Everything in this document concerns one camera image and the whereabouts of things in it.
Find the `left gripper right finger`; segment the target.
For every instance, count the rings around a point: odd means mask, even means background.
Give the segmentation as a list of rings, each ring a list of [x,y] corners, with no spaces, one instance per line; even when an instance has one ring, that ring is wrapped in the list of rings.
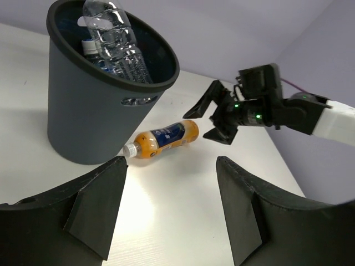
[[[298,196],[226,156],[216,172],[234,265],[354,264],[354,201]]]

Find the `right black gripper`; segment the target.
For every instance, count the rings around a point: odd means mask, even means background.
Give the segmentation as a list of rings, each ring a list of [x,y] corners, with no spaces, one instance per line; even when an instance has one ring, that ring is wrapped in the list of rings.
[[[268,93],[255,99],[240,100],[219,80],[214,80],[210,84],[200,100],[182,118],[202,118],[211,102],[217,105],[210,116],[215,127],[203,135],[205,139],[230,145],[239,126],[274,126],[276,130],[281,128],[281,125],[276,123],[273,112],[283,107],[282,95]]]

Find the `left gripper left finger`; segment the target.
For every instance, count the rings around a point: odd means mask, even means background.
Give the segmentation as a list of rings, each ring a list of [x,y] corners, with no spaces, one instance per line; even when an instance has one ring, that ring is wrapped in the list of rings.
[[[127,170],[117,156],[60,186],[1,204],[1,264],[102,265]]]

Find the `clear unlabelled plastic bottle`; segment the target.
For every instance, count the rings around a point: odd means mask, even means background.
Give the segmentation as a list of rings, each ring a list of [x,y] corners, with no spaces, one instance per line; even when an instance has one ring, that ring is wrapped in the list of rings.
[[[153,82],[130,20],[119,1],[85,1],[83,18],[112,74],[143,84]]]

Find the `dark blue label bottle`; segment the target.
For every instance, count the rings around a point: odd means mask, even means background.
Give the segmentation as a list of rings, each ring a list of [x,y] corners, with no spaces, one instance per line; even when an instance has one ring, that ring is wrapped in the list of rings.
[[[95,41],[93,39],[84,39],[81,41],[84,57],[94,64],[99,69],[109,72],[109,68],[106,66],[105,60],[100,56]]]

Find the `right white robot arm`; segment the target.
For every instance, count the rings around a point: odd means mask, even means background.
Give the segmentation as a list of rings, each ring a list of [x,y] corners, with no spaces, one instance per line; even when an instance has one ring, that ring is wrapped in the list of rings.
[[[240,126],[282,126],[319,138],[354,146],[354,108],[310,93],[296,93],[284,99],[274,92],[241,100],[221,81],[213,81],[200,100],[183,116],[184,119],[203,117],[210,103],[216,104],[210,116],[213,129],[205,139],[232,144]]]

